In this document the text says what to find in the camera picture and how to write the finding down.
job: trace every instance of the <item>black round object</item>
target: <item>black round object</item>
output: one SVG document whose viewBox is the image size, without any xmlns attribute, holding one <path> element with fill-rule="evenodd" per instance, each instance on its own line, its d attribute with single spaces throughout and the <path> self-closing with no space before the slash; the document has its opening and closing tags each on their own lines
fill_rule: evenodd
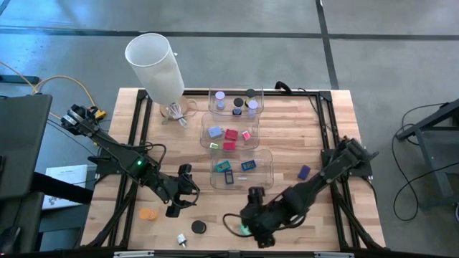
<svg viewBox="0 0 459 258">
<path fill-rule="evenodd" d="M 207 226 L 202 221 L 194 221 L 191 225 L 191 230 L 196 234 L 203 234 L 207 229 Z"/>
<path fill-rule="evenodd" d="M 233 103 L 236 107 L 242 107 L 242 105 L 244 105 L 244 100 L 240 97 L 236 97 Z"/>
<path fill-rule="evenodd" d="M 249 89 L 245 91 L 246 96 L 248 97 L 254 97 L 255 96 L 255 90 L 254 89 Z"/>
</svg>

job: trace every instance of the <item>orange object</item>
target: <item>orange object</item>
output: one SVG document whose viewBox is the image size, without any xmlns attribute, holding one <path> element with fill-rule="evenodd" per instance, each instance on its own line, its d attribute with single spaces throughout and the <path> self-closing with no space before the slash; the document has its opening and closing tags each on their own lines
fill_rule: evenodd
<svg viewBox="0 0 459 258">
<path fill-rule="evenodd" d="M 158 214 L 154 210 L 151 210 L 151 209 L 148 209 L 148 208 L 142 208 L 138 212 L 138 217 L 141 218 L 141 219 L 153 221 L 158 217 Z"/>
</svg>

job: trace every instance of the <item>wooden table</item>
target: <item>wooden table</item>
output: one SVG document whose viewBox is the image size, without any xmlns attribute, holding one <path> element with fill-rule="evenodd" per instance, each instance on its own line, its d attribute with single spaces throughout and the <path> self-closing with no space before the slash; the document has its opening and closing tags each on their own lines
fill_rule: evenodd
<svg viewBox="0 0 459 258">
<path fill-rule="evenodd" d="M 128 141 L 137 91 L 138 89 L 134 88 L 121 88 L 118 94 L 110 135 L 120 143 Z M 351 93 L 347 90 L 334 90 L 332 96 L 340 135 L 360 139 Z M 189 96 L 188 98 L 194 98 L 198 103 L 197 114 L 188 119 L 190 129 L 186 130 L 175 122 L 162 125 L 163 118 L 158 105 L 154 103 L 147 141 L 163 143 L 167 146 L 162 172 L 176 175 L 179 165 L 183 163 L 193 165 L 193 179 L 201 189 L 198 205 L 181 210 L 179 218 L 167 218 L 164 215 L 166 205 L 149 188 L 140 188 L 128 248 L 183 249 L 176 240 L 177 235 L 183 233 L 188 239 L 187 249 L 190 250 L 258 250 L 255 240 L 231 235 L 222 223 L 224 214 L 238 214 L 245 206 L 247 192 L 216 190 L 210 185 L 209 151 L 199 143 L 201 117 L 208 112 L 207 97 Z M 143 113 L 138 123 L 136 143 L 140 138 L 142 119 Z M 322 147 L 318 116 L 306 97 L 266 97 L 265 109 L 260 116 L 260 146 L 257 150 L 268 149 L 273 154 L 274 186 L 267 191 L 265 201 L 271 200 L 286 187 L 297 183 L 296 175 L 303 164 L 311 167 L 310 176 L 317 173 L 321 167 Z M 161 149 L 149 152 L 149 155 L 156 160 L 160 154 Z M 82 244 L 93 240 L 112 215 L 119 180 L 120 176 L 108 176 L 96 186 Z M 384 246 L 372 190 L 360 178 L 351 178 L 349 185 L 357 218 L 374 240 Z M 157 210 L 157 220 L 139 219 L 138 210 L 143 207 Z M 207 224 L 207 232 L 203 235 L 194 234 L 191 230 L 191 223 L 197 219 Z M 123 215 L 118 229 L 117 243 L 123 233 L 124 221 Z M 233 218 L 228 218 L 228 222 L 234 230 L 237 230 L 240 225 L 240 221 Z M 347 219 L 344 219 L 344 227 L 346 239 L 351 243 Z M 302 226 L 276 232 L 274 237 L 276 245 L 264 249 L 265 251 L 339 250 L 330 191 L 325 189 L 318 195 Z"/>
</svg>

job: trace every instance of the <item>concrete floor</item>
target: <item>concrete floor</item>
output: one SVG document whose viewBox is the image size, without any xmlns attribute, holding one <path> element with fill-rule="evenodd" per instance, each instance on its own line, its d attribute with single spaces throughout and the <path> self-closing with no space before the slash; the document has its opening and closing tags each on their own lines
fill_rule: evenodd
<svg viewBox="0 0 459 258">
<path fill-rule="evenodd" d="M 455 11 L 459 2 L 454 0 L 323 0 L 323 8 L 328 33 L 333 34 L 459 34 Z M 314 0 L 11 0 L 0 15 L 0 29 L 23 27 L 321 32 Z M 124 59 L 124 49 L 131 39 L 0 34 L 0 60 L 25 75 L 75 77 L 87 85 L 100 107 L 110 111 L 119 87 L 141 86 Z M 169 37 L 169 40 L 179 54 L 177 61 L 187 87 L 262 85 L 268 88 L 282 80 L 291 87 L 331 89 L 322 39 Z M 404 179 L 395 166 L 390 144 L 407 110 L 458 98 L 459 41 L 332 39 L 331 51 L 339 88 L 351 91 L 363 144 L 380 151 L 372 167 L 387 246 L 398 251 L 458 256 L 459 223 L 453 206 L 420 211 L 410 222 L 399 221 L 394 216 L 392 202 Z M 11 74 L 3 67 L 0 73 Z M 26 86 L 0 85 L 1 95 L 29 92 Z M 52 110 L 56 113 L 65 112 L 73 103 L 89 104 L 85 94 L 71 82 L 50 82 L 44 92 L 54 96 Z M 434 110 L 418 110 L 407 122 Z M 54 130 L 46 130 L 38 171 L 50 166 L 88 163 L 86 150 Z M 90 141 L 77 140 L 96 151 Z M 400 143 L 396 144 L 396 152 L 408 178 L 427 171 L 416 147 Z M 432 187 L 429 178 L 415 183 L 418 193 Z M 413 212 L 409 191 L 400 196 L 397 208 L 401 216 Z M 75 212 L 81 217 L 85 215 L 84 209 Z M 44 242 L 51 244 L 42 249 L 69 247 L 57 246 L 49 239 Z"/>
</svg>

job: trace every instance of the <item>paper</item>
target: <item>paper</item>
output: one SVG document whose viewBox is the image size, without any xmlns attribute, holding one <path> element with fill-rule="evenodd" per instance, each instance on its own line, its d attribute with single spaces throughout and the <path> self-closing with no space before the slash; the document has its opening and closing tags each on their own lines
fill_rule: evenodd
<svg viewBox="0 0 459 258">
<path fill-rule="evenodd" d="M 47 168 L 46 175 L 51 176 L 57 180 L 64 181 L 66 183 L 78 183 L 75 184 L 76 186 L 80 186 L 85 188 L 86 187 L 86 173 L 87 173 L 87 165 L 80 165 L 80 166 L 66 166 L 66 167 L 59 167 L 59 168 Z M 57 209 L 57 208 L 64 208 L 64 207 L 71 207 L 81 205 L 79 203 L 68 201 L 65 199 L 53 197 L 53 196 L 44 196 L 43 206 L 42 209 Z"/>
</svg>

